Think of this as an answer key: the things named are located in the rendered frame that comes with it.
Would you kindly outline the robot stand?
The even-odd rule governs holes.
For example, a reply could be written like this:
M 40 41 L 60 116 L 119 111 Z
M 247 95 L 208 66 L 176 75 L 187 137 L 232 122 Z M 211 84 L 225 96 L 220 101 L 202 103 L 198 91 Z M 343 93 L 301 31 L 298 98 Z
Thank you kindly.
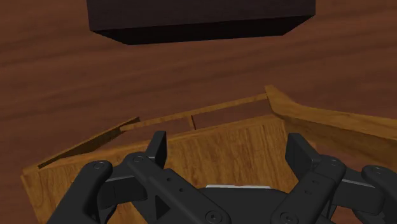
M 282 36 L 316 0 L 86 0 L 92 32 L 126 45 Z

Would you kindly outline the wooden chair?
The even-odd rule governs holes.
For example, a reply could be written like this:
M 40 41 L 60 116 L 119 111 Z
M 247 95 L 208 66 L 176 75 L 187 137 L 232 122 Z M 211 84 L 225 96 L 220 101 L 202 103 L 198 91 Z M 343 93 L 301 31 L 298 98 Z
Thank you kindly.
M 39 224 L 45 224 L 80 169 L 94 160 L 119 164 L 147 141 L 110 146 L 160 123 L 185 122 L 169 136 L 166 166 L 196 187 L 268 185 L 285 192 L 296 184 L 284 154 L 289 132 L 355 158 L 397 171 L 397 119 L 311 108 L 268 85 L 262 94 L 140 121 L 133 118 L 24 169 L 21 180 Z

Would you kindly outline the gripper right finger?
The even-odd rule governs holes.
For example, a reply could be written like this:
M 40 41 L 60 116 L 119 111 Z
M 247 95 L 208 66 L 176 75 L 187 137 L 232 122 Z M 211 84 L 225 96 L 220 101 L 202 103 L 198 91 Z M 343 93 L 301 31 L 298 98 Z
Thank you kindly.
M 299 133 L 288 135 L 285 159 L 298 183 L 277 206 L 270 224 L 334 224 L 337 207 L 362 224 L 397 224 L 397 173 L 366 165 L 360 172 L 320 155 Z

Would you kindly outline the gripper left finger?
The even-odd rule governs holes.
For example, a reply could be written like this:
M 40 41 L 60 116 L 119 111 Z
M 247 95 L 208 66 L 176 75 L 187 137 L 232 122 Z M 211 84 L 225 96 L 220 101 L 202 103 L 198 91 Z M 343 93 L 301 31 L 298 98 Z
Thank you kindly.
M 108 224 L 118 205 L 131 202 L 148 224 L 231 224 L 229 214 L 172 169 L 164 167 L 167 136 L 154 133 L 146 151 L 117 166 L 84 165 L 46 224 Z

